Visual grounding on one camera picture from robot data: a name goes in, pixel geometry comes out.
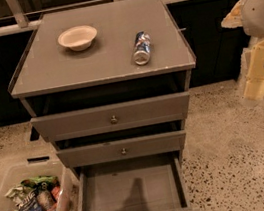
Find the blue silver redbull can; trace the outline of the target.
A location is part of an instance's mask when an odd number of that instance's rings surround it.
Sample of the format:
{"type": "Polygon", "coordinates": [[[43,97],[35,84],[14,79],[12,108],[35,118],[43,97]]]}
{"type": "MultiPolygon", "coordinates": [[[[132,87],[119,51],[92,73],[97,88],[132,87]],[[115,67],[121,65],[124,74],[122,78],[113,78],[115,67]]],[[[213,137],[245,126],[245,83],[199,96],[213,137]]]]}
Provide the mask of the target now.
{"type": "Polygon", "coordinates": [[[133,61],[137,65],[146,65],[151,58],[150,41],[151,38],[146,32],[138,32],[135,37],[134,50],[133,50],[133,61]]]}

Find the grey drawer cabinet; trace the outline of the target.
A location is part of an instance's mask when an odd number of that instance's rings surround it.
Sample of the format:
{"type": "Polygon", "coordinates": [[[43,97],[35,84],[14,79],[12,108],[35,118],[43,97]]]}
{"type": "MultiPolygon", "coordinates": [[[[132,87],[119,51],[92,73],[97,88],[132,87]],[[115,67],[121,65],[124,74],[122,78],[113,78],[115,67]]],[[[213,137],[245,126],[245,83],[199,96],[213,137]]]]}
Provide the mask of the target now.
{"type": "MultiPolygon", "coordinates": [[[[196,57],[161,0],[123,0],[45,14],[9,90],[33,119],[189,93],[195,65],[196,57]],[[62,32],[85,25],[98,31],[90,47],[73,51],[59,45],[62,32]],[[139,66],[132,55],[136,34],[143,31],[151,38],[151,58],[139,66]]],[[[186,117],[49,142],[58,152],[175,132],[184,130],[186,117]]]]}

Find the grey top drawer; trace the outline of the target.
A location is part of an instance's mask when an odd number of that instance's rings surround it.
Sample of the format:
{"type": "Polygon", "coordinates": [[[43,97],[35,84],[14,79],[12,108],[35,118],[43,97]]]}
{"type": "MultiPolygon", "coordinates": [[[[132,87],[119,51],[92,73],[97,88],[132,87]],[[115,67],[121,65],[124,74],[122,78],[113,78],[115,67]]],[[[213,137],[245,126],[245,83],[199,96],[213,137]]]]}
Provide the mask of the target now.
{"type": "Polygon", "coordinates": [[[55,142],[185,119],[189,98],[183,92],[35,117],[31,123],[47,142],[55,142]]]}

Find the grey middle drawer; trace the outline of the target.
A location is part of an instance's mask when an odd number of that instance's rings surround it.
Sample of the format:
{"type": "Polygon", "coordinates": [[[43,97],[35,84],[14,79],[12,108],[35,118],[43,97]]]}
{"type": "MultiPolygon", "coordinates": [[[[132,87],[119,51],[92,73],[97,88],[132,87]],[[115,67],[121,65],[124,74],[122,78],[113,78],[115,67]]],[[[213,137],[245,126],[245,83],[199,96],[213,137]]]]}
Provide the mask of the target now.
{"type": "Polygon", "coordinates": [[[181,150],[184,146],[184,130],[169,133],[146,135],[57,152],[64,166],[74,168],[97,163],[108,163],[120,159],[181,150]]]}

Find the grey open bottom drawer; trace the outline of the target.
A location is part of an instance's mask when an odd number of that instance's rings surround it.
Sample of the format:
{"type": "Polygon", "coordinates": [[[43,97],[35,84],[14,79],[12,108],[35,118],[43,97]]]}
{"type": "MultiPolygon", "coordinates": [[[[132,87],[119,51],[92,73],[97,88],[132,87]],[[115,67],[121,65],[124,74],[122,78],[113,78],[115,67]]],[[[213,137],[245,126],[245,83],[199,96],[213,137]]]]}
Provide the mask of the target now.
{"type": "Polygon", "coordinates": [[[85,166],[79,176],[77,211],[199,211],[175,152],[85,166]]]}

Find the white paper bowl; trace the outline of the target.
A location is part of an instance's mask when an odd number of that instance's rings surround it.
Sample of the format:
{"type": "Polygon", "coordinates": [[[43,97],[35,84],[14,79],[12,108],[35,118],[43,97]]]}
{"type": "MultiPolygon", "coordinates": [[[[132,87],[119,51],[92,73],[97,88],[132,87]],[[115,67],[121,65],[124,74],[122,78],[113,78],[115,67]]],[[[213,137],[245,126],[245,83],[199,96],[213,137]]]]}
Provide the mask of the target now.
{"type": "Polygon", "coordinates": [[[58,37],[58,43],[60,46],[75,52],[86,50],[96,38],[97,32],[93,26],[73,27],[61,33],[58,37]]]}

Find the green snack bag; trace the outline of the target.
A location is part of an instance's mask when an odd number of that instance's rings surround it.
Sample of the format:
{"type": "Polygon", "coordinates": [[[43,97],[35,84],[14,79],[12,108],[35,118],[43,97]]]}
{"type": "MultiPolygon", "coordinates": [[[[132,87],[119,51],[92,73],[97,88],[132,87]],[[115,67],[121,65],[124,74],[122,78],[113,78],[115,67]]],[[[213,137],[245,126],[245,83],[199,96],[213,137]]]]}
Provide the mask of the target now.
{"type": "Polygon", "coordinates": [[[22,186],[26,186],[38,190],[52,190],[59,185],[59,179],[56,176],[34,176],[21,181],[22,186]]]}

